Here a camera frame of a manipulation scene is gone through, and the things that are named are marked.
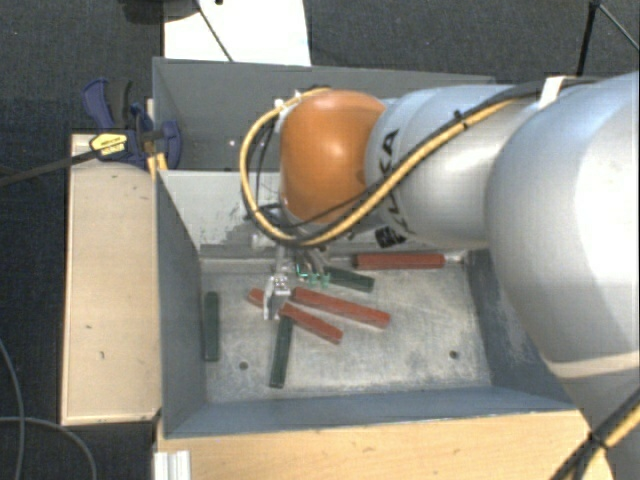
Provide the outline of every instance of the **gray bin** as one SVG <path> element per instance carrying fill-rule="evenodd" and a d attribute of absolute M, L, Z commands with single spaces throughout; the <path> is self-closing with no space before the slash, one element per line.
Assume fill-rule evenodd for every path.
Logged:
<path fill-rule="evenodd" d="M 238 143 L 251 122 L 296 88 L 365 90 L 380 98 L 486 77 L 155 59 L 158 122 L 176 118 L 180 169 L 157 183 L 164 431 L 168 438 L 375 425 L 565 410 L 570 402 L 506 302 L 486 251 L 441 270 L 372 272 L 371 294 L 329 294 L 391 314 L 385 330 L 321 315 L 338 346 L 294 331 L 287 382 L 268 387 L 277 323 L 246 301 L 263 287 L 273 251 L 249 247 Z M 269 167 L 277 166 L 276 158 Z M 278 175 L 264 176 L 265 194 Z M 370 236 L 338 244 L 374 250 Z M 220 295 L 220 360 L 206 363 L 202 299 Z"/>

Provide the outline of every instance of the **black floor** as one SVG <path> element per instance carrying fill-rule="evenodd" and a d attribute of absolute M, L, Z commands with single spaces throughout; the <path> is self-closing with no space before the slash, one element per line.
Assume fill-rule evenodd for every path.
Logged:
<path fill-rule="evenodd" d="M 575 70 L 586 0 L 304 0 L 316 65 L 488 74 L 520 82 Z M 638 38 L 640 0 L 603 0 Z M 79 91 L 98 76 L 151 95 L 162 9 L 144 0 L 0 0 L 0 165 L 28 169 L 65 156 L 91 126 Z M 586 72 L 638 69 L 638 54 L 602 16 Z M 62 343 L 65 176 L 0 189 L 0 338 L 29 416 L 56 420 Z M 0 365 L 0 415 L 15 415 Z M 150 478 L 148 424 L 78 429 L 101 479 Z M 12 478 L 17 427 L 0 425 L 0 478 Z M 25 479 L 89 478 L 60 435 L 28 429 Z"/>

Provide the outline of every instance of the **yellow cable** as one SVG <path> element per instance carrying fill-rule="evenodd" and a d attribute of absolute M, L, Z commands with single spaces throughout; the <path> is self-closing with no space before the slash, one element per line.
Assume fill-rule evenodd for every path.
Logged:
<path fill-rule="evenodd" d="M 260 225 L 263 228 L 268 229 L 274 236 L 282 240 L 295 240 L 296 237 L 293 235 L 288 235 L 286 233 L 283 233 L 275 226 L 272 226 L 271 223 L 266 219 L 266 217 L 260 211 L 260 208 L 258 207 L 258 203 L 256 202 L 255 198 L 253 197 L 253 193 L 251 192 L 251 185 L 249 184 L 249 173 L 246 169 L 246 160 L 247 160 L 247 154 L 249 153 L 249 147 L 251 145 L 251 141 L 253 140 L 255 135 L 258 133 L 260 128 L 262 128 L 262 126 L 268 123 L 271 119 L 278 116 L 280 112 L 282 112 L 283 110 L 286 110 L 287 108 L 297 103 L 300 103 L 302 100 L 310 96 L 313 96 L 315 94 L 328 91 L 328 90 L 329 90 L 328 88 L 320 88 L 320 89 L 313 89 L 311 91 L 304 92 L 299 96 L 294 96 L 293 98 L 285 101 L 279 107 L 276 107 L 274 109 L 271 109 L 269 112 L 266 112 L 260 118 L 258 118 L 258 120 L 255 123 L 253 123 L 253 126 L 249 129 L 249 131 L 247 132 L 247 135 L 245 135 L 245 138 L 242 141 L 242 146 L 240 147 L 240 184 L 242 186 L 242 193 L 244 194 L 244 197 L 249 205 L 249 209 L 255 215 L 256 220 L 260 223 Z"/>
<path fill-rule="evenodd" d="M 623 419 L 620 424 L 615 428 L 605 441 L 608 448 L 613 448 L 622 439 L 624 439 L 629 432 L 640 424 L 640 404 L 636 405 L 631 412 Z"/>
<path fill-rule="evenodd" d="M 640 404 L 636 405 L 625 418 L 616 426 L 616 428 L 609 434 L 609 437 L 605 439 L 605 445 L 607 448 L 613 448 L 620 441 L 622 441 L 627 435 L 640 424 Z M 595 464 L 600 459 L 605 459 L 606 449 L 598 448 L 589 461 L 589 466 L 584 472 L 584 476 L 587 476 L 589 467 Z M 567 472 L 562 480 L 572 480 L 575 468 Z"/>
<path fill-rule="evenodd" d="M 325 91 L 325 90 L 327 89 L 316 89 L 313 91 L 308 91 L 306 93 L 301 94 L 298 97 L 295 97 L 286 101 L 280 108 L 275 108 L 265 113 L 249 129 L 249 131 L 247 132 L 247 135 L 245 136 L 242 142 L 242 147 L 240 148 L 240 183 L 242 185 L 242 192 L 244 194 L 244 197 L 247 200 L 247 203 L 249 205 L 249 209 L 253 212 L 253 214 L 256 217 L 256 220 L 264 229 L 269 231 L 269 233 L 271 233 L 273 236 L 280 238 L 282 240 L 296 240 L 298 237 L 295 235 L 289 235 L 287 233 L 284 233 L 282 230 L 272 225 L 260 211 L 258 204 L 255 198 L 253 197 L 253 193 L 251 192 L 251 186 L 249 184 L 249 174 L 246 170 L 246 158 L 247 158 L 247 153 L 249 151 L 249 146 L 251 144 L 251 141 L 255 137 L 255 135 L 260 130 L 260 128 L 265 123 L 269 122 L 269 120 L 277 116 L 282 110 L 286 109 L 287 107 L 290 107 L 295 103 L 302 101 L 303 99 L 309 96 L 312 96 L 320 91 Z M 464 122 L 457 123 L 453 125 L 451 128 L 448 128 L 447 130 L 442 132 L 440 135 L 437 135 L 436 137 L 434 137 L 432 140 L 430 140 L 429 142 L 424 144 L 421 148 L 419 148 L 415 153 L 413 153 L 404 163 L 402 163 L 398 167 L 398 169 L 396 169 L 389 176 L 389 178 L 386 179 L 385 182 L 382 185 L 380 185 L 380 187 L 378 187 L 378 189 L 373 194 L 371 194 L 367 198 L 367 200 L 355 212 L 353 212 L 351 215 L 346 217 L 340 223 L 333 226 L 327 232 L 323 233 L 322 235 L 316 238 L 303 241 L 300 243 L 300 245 L 314 246 L 322 242 L 325 242 L 327 240 L 332 240 L 337 236 L 341 235 L 342 233 L 344 233 L 345 231 L 348 231 L 358 221 L 360 221 L 364 216 L 366 216 L 367 213 L 373 210 L 373 208 L 375 208 L 376 205 L 380 203 L 380 201 L 382 201 L 382 199 L 384 199 L 389 194 L 389 192 L 391 192 L 398 185 L 398 183 L 400 183 L 400 181 L 402 181 L 402 179 L 405 176 L 407 176 L 407 174 L 409 174 L 409 172 L 411 172 L 411 170 L 418 163 L 424 160 L 427 156 L 433 153 L 440 146 L 442 146 L 443 144 L 446 144 L 451 139 L 453 139 L 454 137 L 458 136 L 460 133 L 465 131 L 469 126 L 485 120 L 489 116 L 495 114 L 502 108 L 513 103 L 514 101 L 516 100 L 515 99 L 505 100 L 503 102 L 496 103 L 495 105 L 487 107 L 486 109 L 483 109 L 477 112 L 476 114 L 473 114 L 472 116 L 468 117 L 467 119 L 464 120 Z"/>

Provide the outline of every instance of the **green wooden block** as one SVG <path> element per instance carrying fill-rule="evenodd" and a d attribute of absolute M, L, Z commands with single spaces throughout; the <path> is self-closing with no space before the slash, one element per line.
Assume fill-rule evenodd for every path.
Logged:
<path fill-rule="evenodd" d="M 208 292 L 204 297 L 202 312 L 205 361 L 220 359 L 220 308 L 216 292 Z"/>
<path fill-rule="evenodd" d="M 333 284 L 365 293 L 371 293 L 373 291 L 375 279 L 372 277 L 363 276 L 362 274 L 356 274 L 355 272 L 336 267 L 324 267 L 324 271 L 326 274 L 331 274 L 331 280 L 329 282 Z"/>
<path fill-rule="evenodd" d="M 287 365 L 289 364 L 289 350 L 293 336 L 293 320 L 287 316 L 280 317 L 278 335 L 276 336 L 276 349 L 273 353 L 271 364 L 271 377 L 269 387 L 282 389 L 287 377 Z"/>

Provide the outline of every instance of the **bin floor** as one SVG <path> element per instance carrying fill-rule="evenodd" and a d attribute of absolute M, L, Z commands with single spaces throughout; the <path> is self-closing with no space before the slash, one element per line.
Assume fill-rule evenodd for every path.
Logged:
<path fill-rule="evenodd" d="M 386 311 L 391 322 L 380 330 L 309 309 L 343 330 L 342 343 L 296 328 L 283 389 L 268 386 L 278 323 L 265 321 L 247 301 L 252 287 L 264 287 L 268 273 L 221 270 L 219 261 L 202 261 L 203 292 L 220 297 L 220 359 L 207 364 L 210 403 L 490 385 L 461 265 L 367 272 L 376 280 L 370 294 L 330 285 L 326 294 Z"/>

